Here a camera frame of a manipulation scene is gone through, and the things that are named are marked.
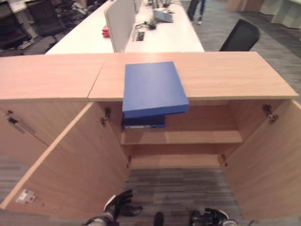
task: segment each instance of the chair backrest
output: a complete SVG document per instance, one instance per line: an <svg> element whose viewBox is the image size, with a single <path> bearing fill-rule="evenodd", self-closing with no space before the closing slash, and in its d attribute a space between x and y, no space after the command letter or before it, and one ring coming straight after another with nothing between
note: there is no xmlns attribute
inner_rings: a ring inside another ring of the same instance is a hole
<svg viewBox="0 0 301 226"><path fill-rule="evenodd" d="M249 51L259 40L259 29L240 19L224 42L220 51Z"/></svg>
<svg viewBox="0 0 301 226"><path fill-rule="evenodd" d="M7 1L0 2L0 46L12 48L30 40L28 32L18 21Z"/></svg>
<svg viewBox="0 0 301 226"><path fill-rule="evenodd" d="M21 25L11 10L7 1L0 3L0 32L1 35L9 34Z"/></svg>
<svg viewBox="0 0 301 226"><path fill-rule="evenodd" d="M25 3L37 24L42 24L49 18L57 17L51 0L32 0Z"/></svg>
<svg viewBox="0 0 301 226"><path fill-rule="evenodd" d="M61 32L63 24L58 18L51 0L32 0L25 3L39 35L49 36Z"/></svg>

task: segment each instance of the wooden countertop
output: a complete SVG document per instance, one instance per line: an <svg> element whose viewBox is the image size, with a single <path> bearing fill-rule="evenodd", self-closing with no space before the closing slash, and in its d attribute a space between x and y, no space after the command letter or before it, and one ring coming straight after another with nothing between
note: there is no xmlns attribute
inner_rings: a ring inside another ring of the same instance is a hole
<svg viewBox="0 0 301 226"><path fill-rule="evenodd" d="M0 101L122 101L125 65L174 61L189 100L298 94L256 52L115 53L0 58Z"/></svg>
<svg viewBox="0 0 301 226"><path fill-rule="evenodd" d="M298 94L256 52L109 55L89 99L121 101L125 65L173 61L189 100L277 99Z"/></svg>
<svg viewBox="0 0 301 226"><path fill-rule="evenodd" d="M2 57L0 100L87 100L106 58L105 54Z"/></svg>

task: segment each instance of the blue folder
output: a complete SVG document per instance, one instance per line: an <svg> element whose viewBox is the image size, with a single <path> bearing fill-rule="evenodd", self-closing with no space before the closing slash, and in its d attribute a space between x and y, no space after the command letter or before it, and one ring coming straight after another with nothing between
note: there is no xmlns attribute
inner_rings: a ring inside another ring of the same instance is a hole
<svg viewBox="0 0 301 226"><path fill-rule="evenodd" d="M126 65L125 118L187 112L189 102L173 62Z"/></svg>

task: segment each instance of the white desk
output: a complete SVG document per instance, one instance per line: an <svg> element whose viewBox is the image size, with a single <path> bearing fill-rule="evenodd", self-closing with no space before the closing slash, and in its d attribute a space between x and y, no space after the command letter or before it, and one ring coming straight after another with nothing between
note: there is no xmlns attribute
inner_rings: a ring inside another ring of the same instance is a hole
<svg viewBox="0 0 301 226"><path fill-rule="evenodd" d="M106 25L104 10L111 3L110 0L105 2L46 54L113 53L110 38L102 35L102 28Z"/></svg>
<svg viewBox="0 0 301 226"><path fill-rule="evenodd" d="M271 22L301 29L301 0L283 0Z"/></svg>
<svg viewBox="0 0 301 226"><path fill-rule="evenodd" d="M25 4L26 1L29 1L29 0L20 0L20 1L16 1L16 2L10 2L9 6L14 13L17 13L23 9L26 9L26 4Z"/></svg>
<svg viewBox="0 0 301 226"><path fill-rule="evenodd" d="M130 37L125 52L204 52L182 5L171 4L173 23L158 23L156 30L145 29L143 41ZM144 3L136 15L136 24L152 18L151 7Z"/></svg>
<svg viewBox="0 0 301 226"><path fill-rule="evenodd" d="M110 0L105 2L46 54L113 53L111 40L102 36L102 28L106 25L104 10L110 5ZM172 4L170 9L175 12L174 23L159 23L156 30L146 30L141 42L132 42L130 37L126 52L204 52L184 8ZM151 16L151 8L142 3L136 24Z"/></svg>

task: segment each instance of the sneaker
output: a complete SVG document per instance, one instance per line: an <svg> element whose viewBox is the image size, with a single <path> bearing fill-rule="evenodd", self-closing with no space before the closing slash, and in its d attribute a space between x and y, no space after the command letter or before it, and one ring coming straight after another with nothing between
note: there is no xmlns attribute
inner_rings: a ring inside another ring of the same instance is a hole
<svg viewBox="0 0 301 226"><path fill-rule="evenodd" d="M200 17L198 18L198 25L201 25L201 24L202 24L202 22L203 22L203 17L202 17L202 16L200 16Z"/></svg>

